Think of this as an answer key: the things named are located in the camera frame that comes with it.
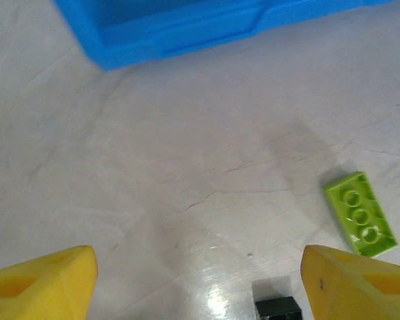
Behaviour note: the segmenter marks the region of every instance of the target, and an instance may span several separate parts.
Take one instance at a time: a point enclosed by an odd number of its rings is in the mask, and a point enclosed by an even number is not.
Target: blue container
[[[54,0],[104,70],[212,47],[391,0]]]

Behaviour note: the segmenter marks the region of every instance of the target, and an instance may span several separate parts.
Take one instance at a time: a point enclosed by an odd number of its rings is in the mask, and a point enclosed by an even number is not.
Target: glossy floor
[[[400,0],[106,74],[0,1],[0,267],[94,246],[89,319],[312,319],[303,248],[347,249],[320,186],[355,170],[400,243]]]

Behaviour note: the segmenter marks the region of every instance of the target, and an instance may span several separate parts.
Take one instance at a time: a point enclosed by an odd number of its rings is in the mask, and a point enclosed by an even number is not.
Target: lego stud
[[[367,225],[371,222],[371,214],[365,209],[354,209],[351,218],[356,225]]]
[[[361,203],[361,195],[356,190],[348,190],[342,195],[343,202],[351,208],[358,207]]]
[[[374,244],[378,242],[381,234],[374,227],[364,227],[360,229],[360,239],[368,244]]]

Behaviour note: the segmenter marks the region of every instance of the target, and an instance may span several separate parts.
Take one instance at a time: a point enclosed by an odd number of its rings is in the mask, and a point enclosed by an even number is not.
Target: white floor
[[[400,0],[106,74],[0,1],[0,268],[94,246],[89,319],[312,319],[304,246],[348,249],[320,186],[355,170],[400,244]]]

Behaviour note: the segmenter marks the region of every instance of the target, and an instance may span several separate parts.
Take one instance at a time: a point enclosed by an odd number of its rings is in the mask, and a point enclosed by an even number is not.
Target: lego brick
[[[293,297],[255,302],[260,320],[302,320],[302,311]]]
[[[353,173],[326,186],[324,192],[356,253],[376,257],[397,246],[366,174]]]

